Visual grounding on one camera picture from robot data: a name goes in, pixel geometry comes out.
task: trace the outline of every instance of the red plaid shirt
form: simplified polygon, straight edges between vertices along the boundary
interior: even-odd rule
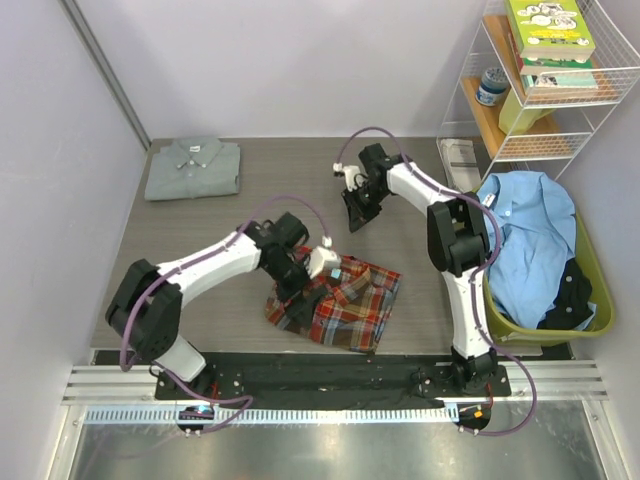
[[[308,247],[299,250],[309,253]],[[305,287],[303,295],[324,285],[329,293],[316,306],[311,328],[289,319],[275,293],[275,285],[265,307],[267,320],[281,330],[307,337],[314,342],[336,345],[354,352],[373,353],[400,287],[399,273],[342,256],[340,268],[322,272]]]

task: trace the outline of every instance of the laundry basket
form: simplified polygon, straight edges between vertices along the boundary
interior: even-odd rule
[[[496,308],[491,297],[487,276],[484,277],[484,301],[487,323],[494,341],[509,345],[540,345],[550,347],[579,338],[593,338],[608,332],[615,322],[615,310],[609,288],[604,281],[600,264],[580,215],[576,213],[576,261],[584,275],[591,281],[591,302],[597,305],[596,315],[584,331],[531,330],[507,320]]]

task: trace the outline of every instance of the white wall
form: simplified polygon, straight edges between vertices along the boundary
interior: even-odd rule
[[[0,476],[44,478],[143,161],[54,0],[0,14]]]
[[[638,6],[604,0],[614,22],[640,47]],[[614,298],[617,324],[606,336],[575,347],[594,358],[617,412],[618,427],[640,478],[640,85],[613,112],[561,178],[585,220]]]
[[[484,2],[79,0],[150,137],[435,135]]]

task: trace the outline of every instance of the blue jar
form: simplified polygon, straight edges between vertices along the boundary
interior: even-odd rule
[[[476,100],[482,105],[493,107],[508,87],[509,80],[501,67],[487,68],[482,74]]]

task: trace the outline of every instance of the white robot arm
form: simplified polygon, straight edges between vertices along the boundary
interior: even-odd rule
[[[349,229],[355,232],[375,218],[382,209],[380,203],[389,194],[405,198],[425,215],[428,253],[444,276],[451,301],[452,355],[458,384],[461,388],[477,388],[497,368],[496,353],[484,341],[474,321],[471,297],[471,289],[475,289],[480,325],[486,332],[483,272],[476,275],[474,283],[471,281],[472,272],[489,254],[482,213],[441,193],[450,190],[421,172],[415,163],[407,166],[400,156],[388,156],[379,144],[366,147],[359,157],[366,173],[352,165],[334,164],[333,168],[334,175],[344,177],[347,185],[342,197],[349,214]],[[416,172],[438,189],[424,185]]]
[[[287,316],[308,327],[314,302],[321,296],[314,292],[303,296],[303,287],[321,271],[340,266],[340,256],[331,250],[327,237],[310,255],[296,260],[294,247],[308,239],[306,227],[287,212],[275,223],[251,222],[243,232],[232,232],[173,262],[154,266],[139,260],[129,267],[107,309],[107,322],[124,336],[135,302],[149,285],[166,277],[135,315],[128,343],[139,357],[172,371],[202,394],[210,387],[213,372],[200,352],[178,333],[182,309],[225,280],[262,268],[276,281],[276,294],[286,302]]]

